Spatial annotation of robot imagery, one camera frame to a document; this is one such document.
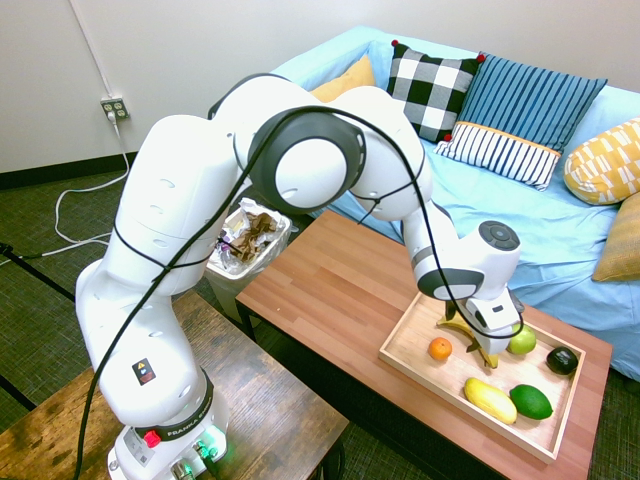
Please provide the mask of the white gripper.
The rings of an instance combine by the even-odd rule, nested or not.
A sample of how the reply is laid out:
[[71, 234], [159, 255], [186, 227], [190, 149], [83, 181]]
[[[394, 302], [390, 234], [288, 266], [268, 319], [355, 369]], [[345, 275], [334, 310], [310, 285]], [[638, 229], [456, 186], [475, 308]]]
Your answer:
[[499, 354], [504, 351], [511, 338], [516, 336], [521, 330], [521, 326], [512, 325], [498, 331], [493, 331], [489, 335], [482, 332], [474, 333], [474, 340], [468, 346], [467, 352], [482, 350], [489, 355]]

